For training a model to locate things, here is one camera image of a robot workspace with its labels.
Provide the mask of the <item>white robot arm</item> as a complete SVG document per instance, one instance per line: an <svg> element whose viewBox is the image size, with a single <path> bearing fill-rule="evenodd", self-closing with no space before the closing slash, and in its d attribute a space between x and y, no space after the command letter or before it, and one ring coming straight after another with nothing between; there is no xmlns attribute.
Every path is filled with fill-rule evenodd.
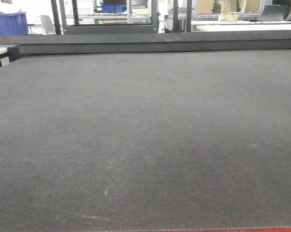
<svg viewBox="0 0 291 232"><path fill-rule="evenodd" d="M165 22L168 18L168 0L157 0L158 33L165 33Z"/></svg>

